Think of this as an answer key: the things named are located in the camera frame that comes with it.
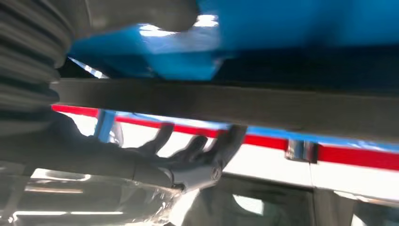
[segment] plastic wrap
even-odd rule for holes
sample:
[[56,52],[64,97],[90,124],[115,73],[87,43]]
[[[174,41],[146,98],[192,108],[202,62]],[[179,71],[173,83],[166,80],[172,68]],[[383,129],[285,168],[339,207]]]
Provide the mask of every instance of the plastic wrap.
[[[0,162],[0,206],[9,206],[24,176],[22,165]],[[36,169],[24,185],[17,209],[6,219],[15,226],[164,225],[181,191],[102,176]]]

